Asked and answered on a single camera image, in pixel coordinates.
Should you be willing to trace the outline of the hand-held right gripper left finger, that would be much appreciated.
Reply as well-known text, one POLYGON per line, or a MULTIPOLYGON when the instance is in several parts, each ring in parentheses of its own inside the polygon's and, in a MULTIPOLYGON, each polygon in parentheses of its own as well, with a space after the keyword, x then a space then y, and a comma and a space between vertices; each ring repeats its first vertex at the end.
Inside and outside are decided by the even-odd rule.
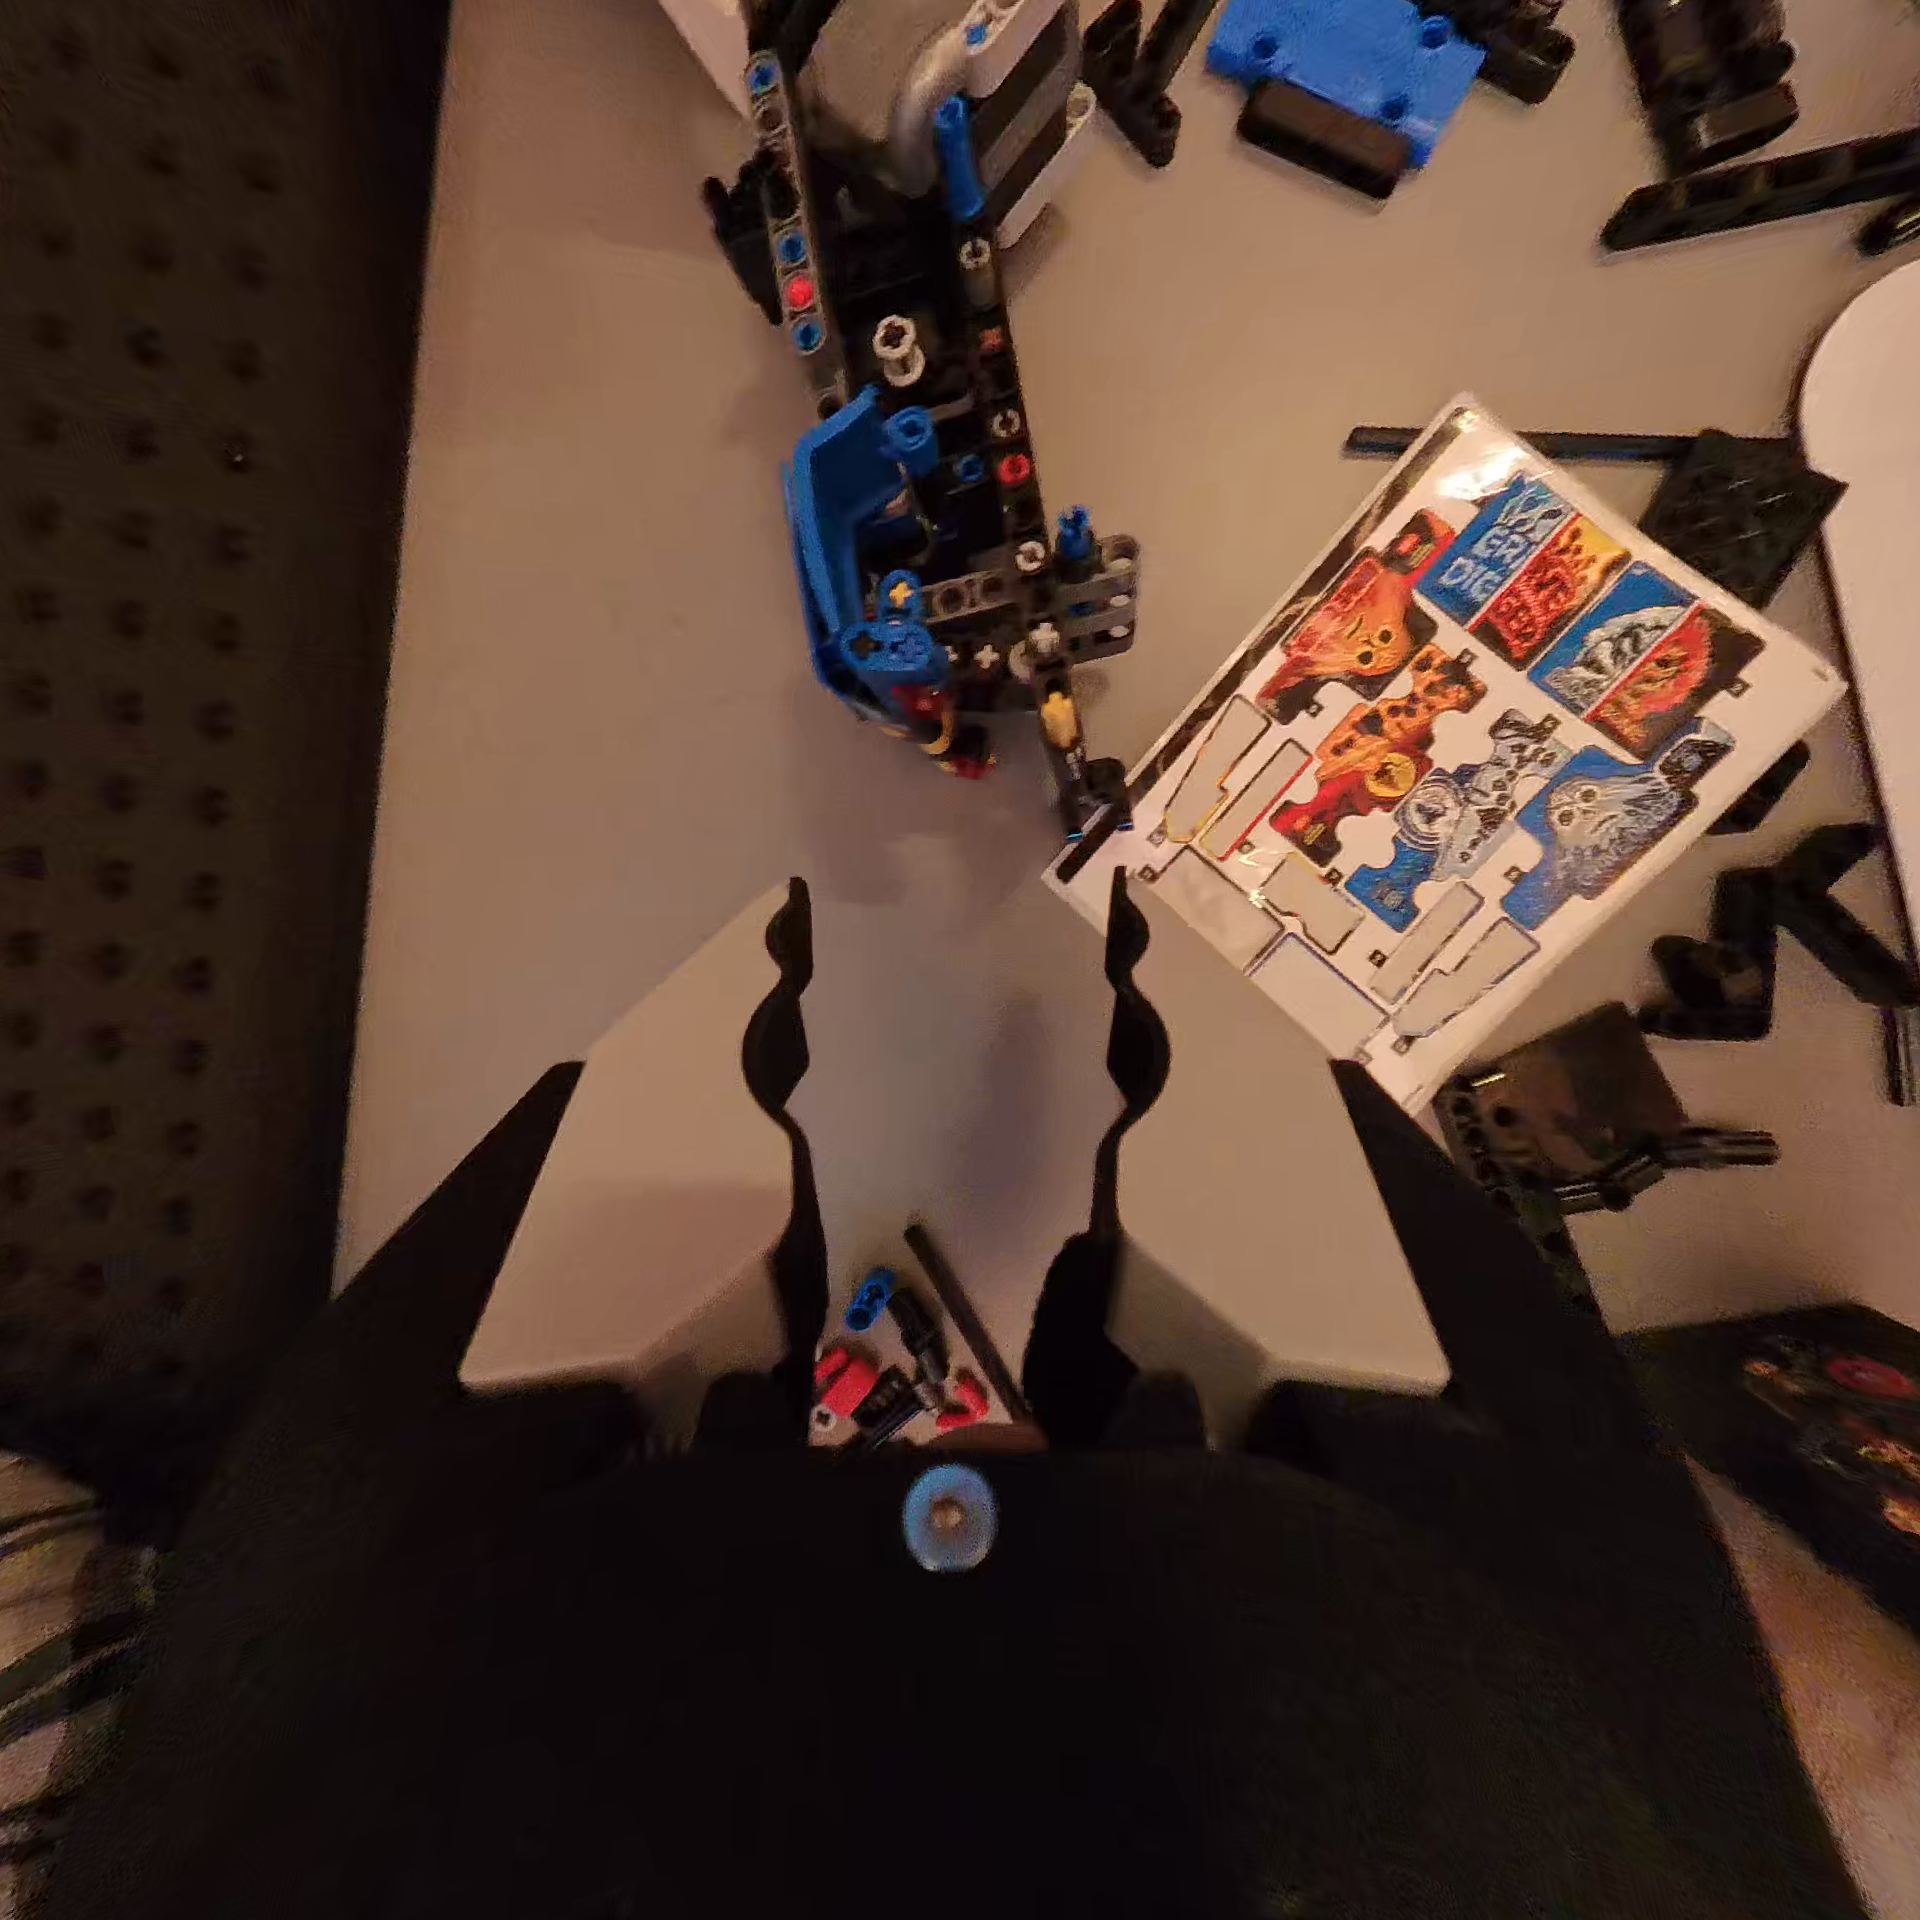
POLYGON ((811 899, 750 901, 585 1052, 458 1382, 699 1404, 809 1360, 824 1238, 791 1112, 809 1067, 811 899))

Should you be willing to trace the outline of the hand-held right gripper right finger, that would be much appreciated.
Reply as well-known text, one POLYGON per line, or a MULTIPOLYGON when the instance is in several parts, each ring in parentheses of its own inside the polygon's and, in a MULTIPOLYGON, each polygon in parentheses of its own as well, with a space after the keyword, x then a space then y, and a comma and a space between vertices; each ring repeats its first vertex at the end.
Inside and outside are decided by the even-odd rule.
POLYGON ((1237 1450, 1291 1386, 1438 1402, 1448 1363, 1321 1043, 1125 872, 1099 960, 1115 1112, 1025 1334, 1030 1425, 1087 1450, 1173 1381, 1237 1450))

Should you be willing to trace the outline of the pile of small red pieces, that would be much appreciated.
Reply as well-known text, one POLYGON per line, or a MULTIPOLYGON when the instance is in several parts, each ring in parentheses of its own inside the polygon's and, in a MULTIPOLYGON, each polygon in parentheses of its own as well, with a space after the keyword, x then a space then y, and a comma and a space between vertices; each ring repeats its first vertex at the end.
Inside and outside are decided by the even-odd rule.
POLYGON ((943 1310, 878 1264, 826 1325, 806 1414, 816 1450, 870 1454, 947 1440, 1001 1406, 943 1310))

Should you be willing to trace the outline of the black blue toy car chassis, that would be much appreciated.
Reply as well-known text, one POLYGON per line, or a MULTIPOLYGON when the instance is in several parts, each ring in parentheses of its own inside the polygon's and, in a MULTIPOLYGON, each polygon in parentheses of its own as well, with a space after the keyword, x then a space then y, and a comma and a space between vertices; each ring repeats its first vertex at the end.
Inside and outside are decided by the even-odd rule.
POLYGON ((952 778, 1027 715, 1077 873, 1134 822, 1080 680, 1136 642, 1141 549, 1047 508, 1005 253, 1095 105, 1079 6, 737 12, 752 147, 703 212, 813 414, 782 467, 811 672, 952 778))

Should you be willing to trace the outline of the grey desk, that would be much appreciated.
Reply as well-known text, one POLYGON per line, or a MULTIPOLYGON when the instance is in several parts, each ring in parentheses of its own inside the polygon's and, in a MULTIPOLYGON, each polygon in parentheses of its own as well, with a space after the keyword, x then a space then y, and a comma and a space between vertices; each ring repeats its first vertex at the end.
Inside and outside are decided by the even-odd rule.
MULTIPOLYGON (((1014 262, 1047 499, 1142 542, 1095 692, 1134 758, 1362 499, 1354 424, 1791 426, 1891 260, 1861 214, 1600 256, 1647 174, 1603 5, 1543 110, 1467 102, 1405 198, 1248 154, 1193 61, 1162 174, 1096 128, 1014 262)), ((809 880, 800 1113, 833 1277, 933 1233, 1016 1356, 1112 1109, 1096 942, 1040 884, 1035 750, 915 773, 797 660, 779 536, 800 385, 713 252, 735 118, 657 5, 454 5, 358 1014, 342 1276, 542 1067, 763 889, 809 880)), ((1658 1048, 1782 1163, 1576 1224, 1617 1331, 1842 1298, 1915 1315, 1915 1113, 1800 950, 1759 1044, 1658 1048)), ((1701 1475, 1869 1910, 1915 1916, 1915 1646, 1701 1475)))

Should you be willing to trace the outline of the short thin black axle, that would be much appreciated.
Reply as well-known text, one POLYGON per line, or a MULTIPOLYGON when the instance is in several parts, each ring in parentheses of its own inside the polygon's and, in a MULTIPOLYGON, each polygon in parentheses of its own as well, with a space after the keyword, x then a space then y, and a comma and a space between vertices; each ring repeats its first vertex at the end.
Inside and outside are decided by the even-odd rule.
POLYGON ((974 1307, 965 1283, 960 1283, 952 1261, 946 1258, 930 1227, 915 1217, 910 1219, 903 1227, 903 1243, 918 1261, 933 1292, 939 1296, 950 1325, 966 1344, 976 1369, 991 1390, 997 1404, 1014 1425, 1027 1425, 1033 1414, 1014 1369, 1002 1358, 997 1339, 986 1331, 986 1324, 974 1307))

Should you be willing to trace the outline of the colourful sticker sheet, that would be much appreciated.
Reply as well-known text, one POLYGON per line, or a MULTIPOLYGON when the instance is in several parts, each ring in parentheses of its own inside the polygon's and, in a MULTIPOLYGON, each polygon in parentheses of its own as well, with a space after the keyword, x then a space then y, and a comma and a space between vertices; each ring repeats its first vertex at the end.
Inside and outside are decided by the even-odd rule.
POLYGON ((1461 394, 1045 880, 1101 929, 1125 873, 1418 1112, 1842 694, 1461 394))

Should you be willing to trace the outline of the black toy set box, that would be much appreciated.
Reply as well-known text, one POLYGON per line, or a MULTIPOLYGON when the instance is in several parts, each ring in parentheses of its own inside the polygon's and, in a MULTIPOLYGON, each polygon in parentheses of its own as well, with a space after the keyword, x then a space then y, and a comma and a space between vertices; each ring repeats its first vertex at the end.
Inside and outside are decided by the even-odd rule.
POLYGON ((1621 1339, 1647 1409, 1701 1467, 1917 1629, 1917 1332, 1815 1305, 1621 1339))

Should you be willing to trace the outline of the small black connector piece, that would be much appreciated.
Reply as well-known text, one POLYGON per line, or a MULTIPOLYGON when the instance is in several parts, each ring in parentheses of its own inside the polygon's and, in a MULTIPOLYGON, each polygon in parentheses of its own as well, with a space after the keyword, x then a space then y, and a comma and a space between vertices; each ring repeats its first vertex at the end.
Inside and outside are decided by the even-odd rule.
POLYGON ((1765 825, 1809 763, 1809 745, 1794 740, 1709 828, 1712 837, 1747 834, 1765 825))

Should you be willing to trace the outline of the black studded plate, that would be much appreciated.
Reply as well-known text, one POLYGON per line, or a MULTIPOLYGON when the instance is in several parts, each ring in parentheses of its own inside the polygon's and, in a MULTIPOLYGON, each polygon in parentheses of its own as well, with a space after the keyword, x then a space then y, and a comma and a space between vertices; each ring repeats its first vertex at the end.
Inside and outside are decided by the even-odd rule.
POLYGON ((1638 531, 1753 610, 1767 610, 1809 552, 1847 484, 1794 438, 1704 427, 1665 467, 1638 531))

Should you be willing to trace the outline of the white book stand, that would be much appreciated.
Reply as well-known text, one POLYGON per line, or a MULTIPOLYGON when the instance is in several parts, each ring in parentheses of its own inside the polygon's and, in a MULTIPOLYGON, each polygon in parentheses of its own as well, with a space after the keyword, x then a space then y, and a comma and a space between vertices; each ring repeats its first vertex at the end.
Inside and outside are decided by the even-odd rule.
POLYGON ((1848 301, 1797 394, 1808 464, 1842 484, 1821 554, 1891 888, 1917 932, 1917 266, 1848 301))

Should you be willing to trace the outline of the short black beam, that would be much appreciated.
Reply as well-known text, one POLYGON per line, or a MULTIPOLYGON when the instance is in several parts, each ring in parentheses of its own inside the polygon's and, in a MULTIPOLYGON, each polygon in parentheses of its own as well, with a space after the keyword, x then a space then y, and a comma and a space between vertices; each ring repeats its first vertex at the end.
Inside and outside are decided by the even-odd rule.
POLYGON ((1080 83, 1152 169, 1165 169, 1177 150, 1181 110, 1170 84, 1214 9, 1216 3, 1165 3, 1144 21, 1142 3, 1111 3, 1082 32, 1080 83))
POLYGON ((1403 132, 1287 81, 1256 83, 1233 132, 1246 147, 1371 202, 1390 198, 1413 162, 1403 132))

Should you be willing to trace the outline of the black angled beam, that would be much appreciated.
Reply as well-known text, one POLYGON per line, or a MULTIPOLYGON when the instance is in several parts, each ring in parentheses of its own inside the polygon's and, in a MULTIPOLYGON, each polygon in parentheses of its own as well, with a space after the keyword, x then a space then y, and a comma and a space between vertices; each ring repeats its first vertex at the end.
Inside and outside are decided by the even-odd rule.
POLYGON ((1600 229, 1608 253, 1656 250, 1898 202, 1917 189, 1917 128, 1864 134, 1824 148, 1762 155, 1637 188, 1600 229))

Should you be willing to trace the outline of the blue curved panel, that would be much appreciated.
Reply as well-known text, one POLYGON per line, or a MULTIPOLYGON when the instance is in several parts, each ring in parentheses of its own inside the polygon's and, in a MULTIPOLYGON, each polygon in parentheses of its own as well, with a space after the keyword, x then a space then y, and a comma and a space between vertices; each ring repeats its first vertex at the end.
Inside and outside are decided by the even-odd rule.
POLYGON ((1482 65, 1450 19, 1409 3, 1226 3, 1207 40, 1207 72, 1248 102, 1333 110, 1335 132, 1398 147, 1398 174, 1425 168, 1482 65))

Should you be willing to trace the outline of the black holed beam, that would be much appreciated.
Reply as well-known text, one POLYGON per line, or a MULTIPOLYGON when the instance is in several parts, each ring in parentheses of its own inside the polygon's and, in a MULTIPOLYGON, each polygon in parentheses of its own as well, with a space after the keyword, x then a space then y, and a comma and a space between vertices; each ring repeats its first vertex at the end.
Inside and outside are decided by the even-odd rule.
POLYGON ((1478 81, 1517 105, 1543 105, 1574 54, 1558 26, 1563 3, 1431 3, 1425 9, 1481 51, 1478 81))

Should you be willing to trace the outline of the chunky black holed brick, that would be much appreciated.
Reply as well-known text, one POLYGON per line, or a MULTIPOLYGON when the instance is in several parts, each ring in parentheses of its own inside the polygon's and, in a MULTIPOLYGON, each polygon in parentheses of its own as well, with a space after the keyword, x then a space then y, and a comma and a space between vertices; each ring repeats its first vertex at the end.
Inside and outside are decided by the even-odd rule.
POLYGON ((1614 17, 1669 176, 1755 154, 1794 128, 1779 3, 1614 3, 1614 17))

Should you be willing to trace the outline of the large black frame assembly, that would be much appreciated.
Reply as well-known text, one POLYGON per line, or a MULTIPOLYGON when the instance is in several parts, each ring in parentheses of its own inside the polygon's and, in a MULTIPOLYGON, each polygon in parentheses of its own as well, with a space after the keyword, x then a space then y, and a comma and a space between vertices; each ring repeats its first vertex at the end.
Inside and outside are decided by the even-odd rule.
POLYGON ((1433 1115, 1481 1189, 1537 1219, 1622 1212, 1673 1173, 1782 1155, 1771 1133, 1694 1123, 1621 1004, 1456 1075, 1433 1115))

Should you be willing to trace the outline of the black holed frame pieces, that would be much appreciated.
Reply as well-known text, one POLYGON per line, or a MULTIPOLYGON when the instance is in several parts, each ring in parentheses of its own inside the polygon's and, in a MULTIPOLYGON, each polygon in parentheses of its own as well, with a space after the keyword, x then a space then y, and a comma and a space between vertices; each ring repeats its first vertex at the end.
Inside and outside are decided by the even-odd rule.
POLYGON ((1765 1040, 1773 1024, 1777 946, 1790 938, 1831 981, 1878 1013, 1888 1100, 1915 1109, 1915 963, 1835 896, 1882 842, 1871 822, 1821 825, 1765 868, 1720 873, 1707 932, 1663 936, 1653 945, 1663 996, 1638 1010, 1640 1034, 1675 1043, 1765 1040))

